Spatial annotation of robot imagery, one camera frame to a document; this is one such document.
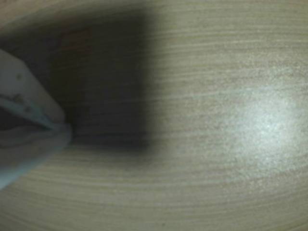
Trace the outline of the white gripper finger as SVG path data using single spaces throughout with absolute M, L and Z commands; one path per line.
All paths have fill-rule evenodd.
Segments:
M 43 126 L 63 124 L 65 113 L 27 65 L 0 51 L 0 106 L 8 112 Z
M 72 139 L 69 125 L 56 129 L 17 127 L 0 132 L 0 188 L 62 151 Z

